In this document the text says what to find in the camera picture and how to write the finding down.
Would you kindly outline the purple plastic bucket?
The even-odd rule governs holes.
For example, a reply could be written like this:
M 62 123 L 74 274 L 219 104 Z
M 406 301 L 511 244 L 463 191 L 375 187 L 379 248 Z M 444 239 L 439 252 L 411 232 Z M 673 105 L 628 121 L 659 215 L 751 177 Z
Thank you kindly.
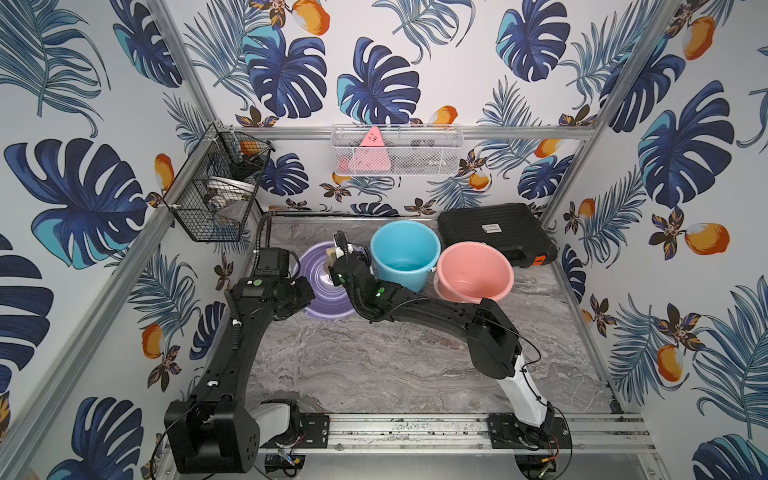
M 335 286 L 330 278 L 327 251 L 333 248 L 332 241 L 320 242 L 300 257 L 300 275 L 308 280 L 315 296 L 306 313 L 322 320 L 338 320 L 355 313 L 344 288 Z

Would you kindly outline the teal plastic bucket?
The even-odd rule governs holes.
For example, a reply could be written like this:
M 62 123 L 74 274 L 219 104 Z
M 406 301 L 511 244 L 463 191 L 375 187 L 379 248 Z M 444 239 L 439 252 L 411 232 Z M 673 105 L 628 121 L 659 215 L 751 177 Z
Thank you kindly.
M 370 242 L 377 277 L 414 292 L 425 287 L 441 250 L 438 235 L 426 225 L 411 220 L 380 227 Z

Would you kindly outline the pink plastic bucket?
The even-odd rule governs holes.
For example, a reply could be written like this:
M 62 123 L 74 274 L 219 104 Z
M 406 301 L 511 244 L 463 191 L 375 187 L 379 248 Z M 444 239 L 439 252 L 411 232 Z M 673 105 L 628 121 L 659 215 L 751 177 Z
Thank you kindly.
M 506 257 L 480 242 L 459 242 L 442 251 L 433 286 L 443 299 L 479 303 L 503 299 L 514 285 L 514 271 Z

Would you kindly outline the yellow cleaning cloth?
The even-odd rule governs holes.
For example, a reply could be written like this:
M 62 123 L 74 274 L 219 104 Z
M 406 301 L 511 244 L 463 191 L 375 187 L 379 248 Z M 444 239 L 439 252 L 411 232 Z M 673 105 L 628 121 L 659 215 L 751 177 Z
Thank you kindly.
M 325 255 L 326 255 L 326 266 L 328 268 L 333 267 L 339 256 L 339 254 L 337 253 L 337 249 L 329 248 L 325 251 Z

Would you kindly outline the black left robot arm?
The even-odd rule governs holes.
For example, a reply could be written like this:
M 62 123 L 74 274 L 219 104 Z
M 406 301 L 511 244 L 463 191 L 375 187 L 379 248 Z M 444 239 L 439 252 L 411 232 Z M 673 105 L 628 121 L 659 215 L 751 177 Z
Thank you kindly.
M 179 473 L 246 473 L 262 445 L 301 437 L 294 402 L 268 402 L 256 413 L 246 407 L 251 369 L 268 327 L 314 298 L 308 280 L 290 266 L 296 257 L 286 249 L 263 248 L 252 273 L 226 290 L 228 315 L 220 321 L 204 373 L 189 398 L 171 402 L 164 416 Z

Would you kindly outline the pink triangular item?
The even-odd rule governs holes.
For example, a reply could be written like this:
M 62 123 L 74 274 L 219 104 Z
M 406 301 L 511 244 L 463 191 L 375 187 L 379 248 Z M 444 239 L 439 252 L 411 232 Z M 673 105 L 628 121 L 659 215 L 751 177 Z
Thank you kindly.
M 360 145 L 353 149 L 348 167 L 355 174 L 384 173 L 391 170 L 392 160 L 378 126 L 372 126 Z

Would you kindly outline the black plastic tool case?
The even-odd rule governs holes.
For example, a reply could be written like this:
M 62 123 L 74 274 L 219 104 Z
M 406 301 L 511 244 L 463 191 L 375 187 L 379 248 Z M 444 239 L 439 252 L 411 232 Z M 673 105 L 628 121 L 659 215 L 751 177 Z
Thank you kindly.
M 523 203 L 446 210 L 438 216 L 437 226 L 446 245 L 485 243 L 513 267 L 547 265 L 558 256 L 556 244 Z

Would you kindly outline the clear wall shelf basket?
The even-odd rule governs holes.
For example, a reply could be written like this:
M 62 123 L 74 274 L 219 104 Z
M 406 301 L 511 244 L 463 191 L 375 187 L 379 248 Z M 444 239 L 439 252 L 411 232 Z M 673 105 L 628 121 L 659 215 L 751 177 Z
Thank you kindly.
M 378 126 L 387 146 L 392 168 L 384 173 L 355 174 L 348 162 L 372 126 Z M 331 130 L 336 172 L 342 176 L 441 176 L 458 171 L 464 147 L 463 131 L 453 126 L 339 125 Z

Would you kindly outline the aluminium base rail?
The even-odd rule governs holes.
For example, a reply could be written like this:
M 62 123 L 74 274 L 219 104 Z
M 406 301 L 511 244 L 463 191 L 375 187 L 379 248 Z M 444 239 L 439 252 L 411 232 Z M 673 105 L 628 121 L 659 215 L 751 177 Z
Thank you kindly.
M 558 415 L 546 433 L 514 419 L 491 414 L 320 414 L 303 413 L 324 422 L 321 444 L 278 448 L 259 443 L 259 427 L 251 415 L 238 421 L 246 428 L 239 438 L 248 458 L 269 453 L 344 454 L 497 454 L 549 456 L 573 454 L 651 454 L 656 448 L 643 420 L 629 414 Z

